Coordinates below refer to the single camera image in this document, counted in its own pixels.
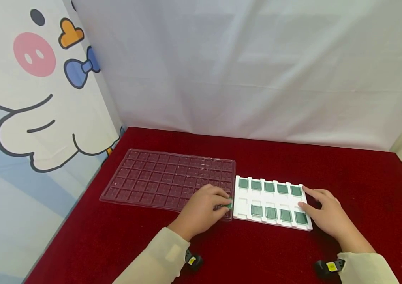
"sleeve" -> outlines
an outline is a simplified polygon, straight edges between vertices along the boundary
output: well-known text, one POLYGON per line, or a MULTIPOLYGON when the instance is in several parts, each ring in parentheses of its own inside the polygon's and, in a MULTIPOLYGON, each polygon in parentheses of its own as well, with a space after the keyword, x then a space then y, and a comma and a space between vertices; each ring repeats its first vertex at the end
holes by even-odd
POLYGON ((398 284, 389 264, 380 254, 339 253, 345 260, 339 272, 342 284, 398 284))
POLYGON ((189 245, 177 233, 162 228, 113 284, 172 283, 185 264, 189 245))

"blue bow tie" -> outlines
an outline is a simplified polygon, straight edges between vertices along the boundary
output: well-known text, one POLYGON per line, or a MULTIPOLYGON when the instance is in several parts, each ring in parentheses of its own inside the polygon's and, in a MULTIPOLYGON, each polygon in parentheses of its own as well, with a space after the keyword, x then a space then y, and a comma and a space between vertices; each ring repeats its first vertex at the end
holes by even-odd
POLYGON ((87 48, 87 60, 81 62, 78 59, 69 59, 64 63, 64 72, 67 80, 76 89, 82 89, 87 82, 87 73, 93 71, 100 72, 97 59, 95 58, 92 47, 87 48))

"orange ear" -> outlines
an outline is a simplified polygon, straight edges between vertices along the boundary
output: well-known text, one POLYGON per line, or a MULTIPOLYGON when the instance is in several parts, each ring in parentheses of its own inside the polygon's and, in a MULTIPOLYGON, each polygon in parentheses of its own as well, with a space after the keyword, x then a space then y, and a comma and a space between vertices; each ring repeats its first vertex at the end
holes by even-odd
POLYGON ((62 33, 59 36, 59 44, 63 49, 68 49, 84 39, 84 32, 81 28, 76 28, 68 18, 60 20, 62 33))

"red tablecloth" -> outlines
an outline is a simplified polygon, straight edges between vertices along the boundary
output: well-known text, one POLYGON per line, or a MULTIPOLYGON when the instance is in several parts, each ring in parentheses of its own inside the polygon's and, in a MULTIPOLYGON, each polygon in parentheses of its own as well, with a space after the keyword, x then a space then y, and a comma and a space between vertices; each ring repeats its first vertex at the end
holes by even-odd
MULTIPOLYGON (((111 283, 176 213, 99 201, 130 148, 235 159, 237 174, 332 191, 402 283, 402 163, 394 153, 129 128, 27 279, 111 283)), ((233 219, 192 240, 205 264, 175 283, 326 283, 312 264, 334 260, 334 239, 233 219)), ((327 283, 339 283, 338 276, 327 283)))

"cartoon pig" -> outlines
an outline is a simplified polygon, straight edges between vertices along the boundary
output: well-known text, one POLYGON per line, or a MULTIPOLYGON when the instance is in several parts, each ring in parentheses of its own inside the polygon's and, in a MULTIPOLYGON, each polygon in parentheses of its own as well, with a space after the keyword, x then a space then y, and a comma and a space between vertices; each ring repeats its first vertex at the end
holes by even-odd
POLYGON ((100 68, 62 1, 0 1, 0 149, 35 171, 97 155, 118 134, 93 76, 100 68))

